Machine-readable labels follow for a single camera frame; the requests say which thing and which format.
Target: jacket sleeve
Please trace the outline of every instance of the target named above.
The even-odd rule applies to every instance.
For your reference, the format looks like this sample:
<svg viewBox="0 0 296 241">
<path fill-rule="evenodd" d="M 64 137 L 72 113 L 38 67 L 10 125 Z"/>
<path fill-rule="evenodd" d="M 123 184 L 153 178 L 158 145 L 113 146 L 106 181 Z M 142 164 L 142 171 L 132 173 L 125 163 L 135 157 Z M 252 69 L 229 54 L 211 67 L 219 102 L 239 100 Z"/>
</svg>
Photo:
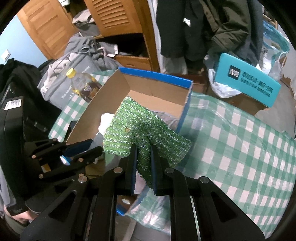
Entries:
<svg viewBox="0 0 296 241">
<path fill-rule="evenodd" d="M 247 0 L 223 0 L 221 4 L 227 21 L 212 37 L 209 54 L 235 50 L 251 32 Z"/>
</svg>

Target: yellow bottle cap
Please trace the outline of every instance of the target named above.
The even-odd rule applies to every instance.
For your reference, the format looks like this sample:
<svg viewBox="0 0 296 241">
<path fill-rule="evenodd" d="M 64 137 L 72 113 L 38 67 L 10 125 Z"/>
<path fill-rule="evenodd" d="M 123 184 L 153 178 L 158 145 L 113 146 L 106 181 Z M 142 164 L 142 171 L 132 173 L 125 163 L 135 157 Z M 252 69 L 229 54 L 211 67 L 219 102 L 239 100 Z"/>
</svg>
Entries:
<svg viewBox="0 0 296 241">
<path fill-rule="evenodd" d="M 68 78 L 72 79 L 72 78 L 75 76 L 75 74 L 76 74 L 76 70 L 73 69 L 73 68 L 71 68 L 71 69 L 69 69 L 69 70 L 67 71 L 66 76 L 67 76 Z"/>
</svg>

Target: teal box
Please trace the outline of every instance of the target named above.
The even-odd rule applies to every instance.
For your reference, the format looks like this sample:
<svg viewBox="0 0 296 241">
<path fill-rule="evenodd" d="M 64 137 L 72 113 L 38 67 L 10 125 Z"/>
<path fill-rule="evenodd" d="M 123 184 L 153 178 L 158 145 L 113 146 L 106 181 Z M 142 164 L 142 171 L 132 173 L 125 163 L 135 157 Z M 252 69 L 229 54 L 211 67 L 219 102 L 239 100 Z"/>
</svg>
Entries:
<svg viewBox="0 0 296 241">
<path fill-rule="evenodd" d="M 220 56 L 215 81 L 272 107 L 281 88 L 280 83 L 254 66 L 229 54 Z"/>
</svg>

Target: black square logo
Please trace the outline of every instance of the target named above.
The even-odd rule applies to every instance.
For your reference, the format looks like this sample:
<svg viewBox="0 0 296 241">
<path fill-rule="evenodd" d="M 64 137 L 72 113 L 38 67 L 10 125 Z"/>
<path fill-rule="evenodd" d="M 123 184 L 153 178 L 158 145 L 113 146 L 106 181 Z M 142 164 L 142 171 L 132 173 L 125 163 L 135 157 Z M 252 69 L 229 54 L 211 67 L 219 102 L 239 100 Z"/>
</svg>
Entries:
<svg viewBox="0 0 296 241">
<path fill-rule="evenodd" d="M 240 74 L 240 69 L 231 65 L 229 68 L 229 71 L 228 71 L 228 76 L 235 79 L 235 80 L 238 80 L 239 74 Z"/>
</svg>

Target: wooden wardrobe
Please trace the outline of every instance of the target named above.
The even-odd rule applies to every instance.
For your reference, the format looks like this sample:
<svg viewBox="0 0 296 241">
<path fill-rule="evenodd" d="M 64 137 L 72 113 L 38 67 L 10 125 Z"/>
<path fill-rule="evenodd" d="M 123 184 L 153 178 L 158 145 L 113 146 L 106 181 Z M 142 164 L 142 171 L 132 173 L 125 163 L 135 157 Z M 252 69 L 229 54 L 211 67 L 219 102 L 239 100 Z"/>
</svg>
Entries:
<svg viewBox="0 0 296 241">
<path fill-rule="evenodd" d="M 159 72 L 155 38 L 147 0 L 84 0 L 82 7 L 67 14 L 58 0 L 30 0 L 17 14 L 22 25 L 48 59 L 64 53 L 69 38 L 78 32 L 72 17 L 88 8 L 102 39 L 124 34 L 142 36 L 147 56 L 121 56 L 115 59 L 123 66 Z"/>
</svg>

